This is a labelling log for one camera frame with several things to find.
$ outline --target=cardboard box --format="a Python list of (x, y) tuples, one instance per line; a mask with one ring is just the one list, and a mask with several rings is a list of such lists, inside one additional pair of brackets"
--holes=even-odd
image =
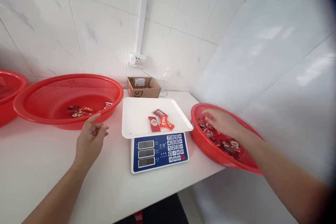
[(152, 77), (127, 77), (126, 88), (130, 97), (158, 98), (160, 85)]

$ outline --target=white wall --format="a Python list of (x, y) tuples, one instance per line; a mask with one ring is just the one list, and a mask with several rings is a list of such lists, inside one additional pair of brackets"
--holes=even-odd
[[(246, 0), (192, 92), (325, 182), (335, 168), (332, 9), (326, 0)], [(192, 189), (207, 224), (296, 223), (261, 176), (226, 169)]]
[[(144, 71), (168, 89), (189, 90), (202, 75), (244, 0), (148, 0)], [(135, 51), (140, 0), (0, 0), (0, 67), (31, 82), (70, 73), (146, 74), (127, 67)]]

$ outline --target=white scale tray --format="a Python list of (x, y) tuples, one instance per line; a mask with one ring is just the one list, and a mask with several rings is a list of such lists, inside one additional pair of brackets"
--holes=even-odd
[[(122, 107), (121, 132), (127, 139), (193, 130), (193, 126), (173, 99), (127, 97), (124, 98)], [(160, 128), (161, 132), (152, 132), (148, 117), (155, 117), (160, 124), (159, 117), (153, 114), (155, 109), (167, 113), (168, 121), (175, 126), (172, 131), (168, 128)]]

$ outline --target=red colander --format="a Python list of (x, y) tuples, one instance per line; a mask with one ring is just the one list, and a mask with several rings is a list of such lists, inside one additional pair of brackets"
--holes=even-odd
[[(124, 96), (121, 85), (108, 77), (92, 74), (71, 74), (37, 82), (19, 93), (14, 109), (22, 118), (49, 124), (63, 130), (79, 130), (88, 117), (72, 118), (70, 106), (86, 106), (101, 110), (97, 123), (110, 117)], [(113, 103), (107, 109), (105, 102)]]
[(259, 175), (262, 175), (261, 171), (259, 170), (258, 166), (254, 162), (252, 156), (247, 152), (247, 150), (242, 146), (242, 152), (239, 155), (239, 161), (236, 159), (230, 157), (228, 154), (226, 154), (224, 151), (222, 151), (220, 148), (218, 148), (201, 130), (198, 123), (196, 122), (196, 119), (202, 118), (203, 114), (202, 112), (205, 109), (218, 109), (220, 111), (223, 111), (229, 115), (231, 115), (234, 119), (236, 119), (237, 122), (239, 122), (242, 126), (244, 126), (249, 131), (252, 131), (254, 134), (259, 136), (261, 139), (263, 139), (250, 125), (245, 123), (243, 120), (235, 116), (234, 114), (230, 113), (229, 111), (226, 111), (220, 107), (217, 107), (212, 104), (208, 103), (198, 103), (195, 104), (191, 109), (191, 123), (195, 126), (194, 129), (190, 132), (191, 136), (196, 143), (196, 145), (201, 149), (201, 151), (207, 155), (212, 161), (216, 162), (217, 164), (220, 164), (227, 168), (232, 169), (244, 169), (252, 173), (256, 173)]
[(29, 82), (23, 75), (0, 69), (0, 127), (17, 116), (13, 100), (28, 85)]

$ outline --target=person's left hand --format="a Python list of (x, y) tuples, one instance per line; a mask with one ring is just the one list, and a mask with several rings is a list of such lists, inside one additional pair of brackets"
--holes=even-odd
[(72, 167), (88, 172), (102, 151), (104, 137), (109, 133), (109, 128), (102, 123), (93, 122), (100, 117), (100, 113), (91, 116), (83, 125), (82, 131), (77, 138), (76, 157)]

